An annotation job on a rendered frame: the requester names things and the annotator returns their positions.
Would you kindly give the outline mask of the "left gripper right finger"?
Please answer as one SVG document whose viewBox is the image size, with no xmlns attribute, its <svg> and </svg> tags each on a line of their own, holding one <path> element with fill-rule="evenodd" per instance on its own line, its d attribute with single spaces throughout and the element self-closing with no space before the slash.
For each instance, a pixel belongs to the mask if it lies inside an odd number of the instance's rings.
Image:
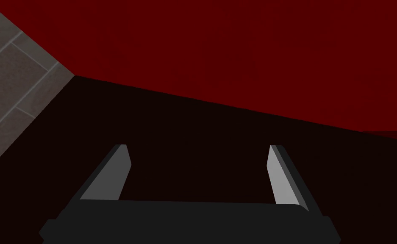
<svg viewBox="0 0 397 244">
<path fill-rule="evenodd" d="M 269 147 L 266 168 L 275 203 L 299 205 L 308 210 L 306 202 L 276 145 L 270 145 Z"/>
</svg>

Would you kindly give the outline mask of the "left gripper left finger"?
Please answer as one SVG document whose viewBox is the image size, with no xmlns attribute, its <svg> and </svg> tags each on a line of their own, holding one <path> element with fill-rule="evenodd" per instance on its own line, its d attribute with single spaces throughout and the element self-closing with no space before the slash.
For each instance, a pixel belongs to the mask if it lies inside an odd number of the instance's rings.
<svg viewBox="0 0 397 244">
<path fill-rule="evenodd" d="M 78 195 L 80 200 L 118 201 L 131 169 L 131 160 L 125 144 L 115 145 L 107 160 L 95 170 Z"/>
</svg>

